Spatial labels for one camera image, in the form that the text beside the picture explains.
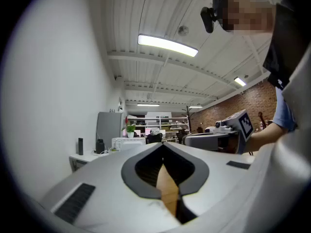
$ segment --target green plant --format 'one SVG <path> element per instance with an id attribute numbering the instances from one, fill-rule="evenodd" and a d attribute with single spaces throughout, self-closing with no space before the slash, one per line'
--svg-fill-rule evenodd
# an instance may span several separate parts
<path id="1" fill-rule="evenodd" d="M 136 125 L 126 125 L 127 132 L 134 132 Z"/>

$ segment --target blue shirt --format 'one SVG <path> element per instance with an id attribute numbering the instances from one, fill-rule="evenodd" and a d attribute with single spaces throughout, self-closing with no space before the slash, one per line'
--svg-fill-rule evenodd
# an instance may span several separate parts
<path id="1" fill-rule="evenodd" d="M 293 131 L 295 129 L 295 119 L 290 111 L 287 103 L 284 101 L 282 91 L 276 88 L 276 112 L 273 117 L 273 122 L 280 127 Z"/>

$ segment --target white ceiling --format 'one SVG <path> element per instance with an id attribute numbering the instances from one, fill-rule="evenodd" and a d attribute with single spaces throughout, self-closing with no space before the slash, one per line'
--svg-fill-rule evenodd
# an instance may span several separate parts
<path id="1" fill-rule="evenodd" d="M 104 37 L 114 75 L 123 76 L 126 103 L 207 105 L 235 92 L 237 76 L 260 80 L 270 34 L 236 36 L 215 25 L 205 31 L 200 17 L 212 0 L 102 0 Z M 179 36 L 185 25 L 189 34 Z M 138 45 L 138 34 L 166 37 L 199 50 L 195 57 Z"/>

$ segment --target person's arm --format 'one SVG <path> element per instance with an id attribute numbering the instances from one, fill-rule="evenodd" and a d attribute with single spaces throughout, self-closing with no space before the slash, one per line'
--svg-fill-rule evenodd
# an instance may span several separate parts
<path id="1" fill-rule="evenodd" d="M 244 152 L 258 151 L 263 145 L 276 142 L 282 135 L 286 134 L 288 129 L 271 123 L 263 131 L 254 133 L 248 139 Z"/>

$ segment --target floor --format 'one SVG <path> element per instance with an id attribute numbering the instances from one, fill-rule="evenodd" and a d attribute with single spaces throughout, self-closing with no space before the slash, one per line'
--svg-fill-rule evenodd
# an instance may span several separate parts
<path id="1" fill-rule="evenodd" d="M 174 216 L 176 216 L 178 187 L 168 174 L 164 165 L 162 165 L 162 168 L 159 171 L 156 187 L 162 193 L 161 199 L 165 206 Z"/>

